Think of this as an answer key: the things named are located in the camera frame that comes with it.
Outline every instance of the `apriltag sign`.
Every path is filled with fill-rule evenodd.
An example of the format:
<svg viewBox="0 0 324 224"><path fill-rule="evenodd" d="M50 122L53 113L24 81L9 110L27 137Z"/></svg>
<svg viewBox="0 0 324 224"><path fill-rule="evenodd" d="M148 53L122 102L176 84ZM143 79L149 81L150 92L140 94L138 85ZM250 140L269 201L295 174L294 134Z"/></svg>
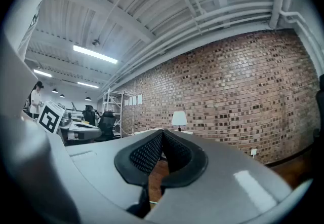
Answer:
<svg viewBox="0 0 324 224"><path fill-rule="evenodd" d="M56 134L63 114L64 109L51 100L46 101L37 123L39 123L46 132Z"/></svg>

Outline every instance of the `electrical outlet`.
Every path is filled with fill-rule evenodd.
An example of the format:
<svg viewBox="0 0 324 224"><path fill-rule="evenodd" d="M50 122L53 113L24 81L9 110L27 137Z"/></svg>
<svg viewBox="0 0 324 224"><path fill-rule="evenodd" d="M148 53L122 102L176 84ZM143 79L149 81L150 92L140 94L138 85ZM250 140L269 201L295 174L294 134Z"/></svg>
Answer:
<svg viewBox="0 0 324 224"><path fill-rule="evenodd" d="M256 154L257 154L257 150L256 149L252 149L251 150L251 156L254 157Z"/></svg>

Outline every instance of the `ceiling light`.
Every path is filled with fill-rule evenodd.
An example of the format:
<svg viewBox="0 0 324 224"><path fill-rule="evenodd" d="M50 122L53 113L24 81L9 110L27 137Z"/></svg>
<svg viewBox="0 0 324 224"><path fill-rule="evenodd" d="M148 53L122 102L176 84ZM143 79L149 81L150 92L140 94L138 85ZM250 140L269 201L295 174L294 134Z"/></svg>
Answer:
<svg viewBox="0 0 324 224"><path fill-rule="evenodd" d="M90 84L84 84L84 83L80 83L80 82L78 82L78 84L89 86L89 87L92 87L92 88L99 88L98 86L94 86L94 85L90 85Z"/></svg>
<svg viewBox="0 0 324 224"><path fill-rule="evenodd" d="M86 55L97 57L99 59L108 61L108 62L113 63L113 64L116 64L118 62L116 59L110 58L108 56L104 56L104 55L99 54L97 52L93 52L93 51L91 51L89 49L82 48L82 47L79 47L79 46L76 46L76 45L73 46L73 50L77 51L77 52L80 52L80 53L83 53L83 54L86 54Z"/></svg>
<svg viewBox="0 0 324 224"><path fill-rule="evenodd" d="M49 74L49 73L45 73L45 72L41 72L41 71L38 71L38 70L36 70L36 69L34 69L34 72L35 72L35 73L38 73L38 74L41 74L42 76L52 77L51 74Z"/></svg>

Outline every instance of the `white table lamp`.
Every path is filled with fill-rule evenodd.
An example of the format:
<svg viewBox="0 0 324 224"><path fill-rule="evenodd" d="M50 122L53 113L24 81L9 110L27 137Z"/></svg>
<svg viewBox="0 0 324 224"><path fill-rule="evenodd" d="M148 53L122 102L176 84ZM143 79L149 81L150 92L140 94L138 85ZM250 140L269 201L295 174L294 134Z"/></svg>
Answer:
<svg viewBox="0 0 324 224"><path fill-rule="evenodd" d="M181 131L180 126L188 124L186 113L184 111L175 111L173 113L172 123L173 126L179 126L178 130Z"/></svg>

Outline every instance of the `wooden floor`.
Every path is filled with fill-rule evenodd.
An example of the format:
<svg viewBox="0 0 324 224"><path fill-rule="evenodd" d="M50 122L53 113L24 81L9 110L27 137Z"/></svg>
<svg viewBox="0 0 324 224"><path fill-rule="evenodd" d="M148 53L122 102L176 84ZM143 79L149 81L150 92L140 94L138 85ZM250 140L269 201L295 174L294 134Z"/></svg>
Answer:
<svg viewBox="0 0 324 224"><path fill-rule="evenodd" d="M295 189L303 181L312 178L310 154L311 150L293 160L274 166L271 169ZM167 175L169 175L168 163L166 161L158 161L149 176L148 187L150 201L158 202L161 198L161 180Z"/></svg>

